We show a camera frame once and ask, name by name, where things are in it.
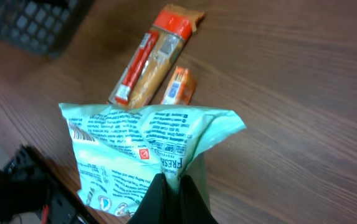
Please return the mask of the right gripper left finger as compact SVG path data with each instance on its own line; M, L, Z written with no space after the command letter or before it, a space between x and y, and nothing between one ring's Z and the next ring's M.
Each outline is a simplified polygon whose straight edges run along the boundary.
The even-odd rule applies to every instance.
M164 174L156 174L143 200L127 224L163 224L167 183Z

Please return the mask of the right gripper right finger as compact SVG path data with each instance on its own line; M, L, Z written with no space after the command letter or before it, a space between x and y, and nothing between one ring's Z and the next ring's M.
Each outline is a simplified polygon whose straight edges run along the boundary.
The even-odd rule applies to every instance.
M182 224L218 224L189 175L181 179L179 205Z

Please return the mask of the teal wet wipes pack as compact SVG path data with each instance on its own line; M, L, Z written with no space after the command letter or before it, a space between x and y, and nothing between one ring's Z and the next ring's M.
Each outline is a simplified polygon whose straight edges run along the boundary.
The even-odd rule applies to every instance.
M133 215L157 174L176 195L189 175L209 201L204 153L245 129L232 110L188 105L60 104L77 161L81 201L116 217Z

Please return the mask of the small orange snack box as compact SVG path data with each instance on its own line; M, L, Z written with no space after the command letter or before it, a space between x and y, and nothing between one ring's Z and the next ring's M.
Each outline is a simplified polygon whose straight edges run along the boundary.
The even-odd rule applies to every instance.
M188 105L196 90L198 79L188 68L177 66L173 72L162 105Z

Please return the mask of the orange spaghetti packet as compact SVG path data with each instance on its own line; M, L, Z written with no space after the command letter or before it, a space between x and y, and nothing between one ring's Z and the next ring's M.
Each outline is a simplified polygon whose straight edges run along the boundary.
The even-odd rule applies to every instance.
M125 108L148 105L206 13L168 4L144 34L108 102Z

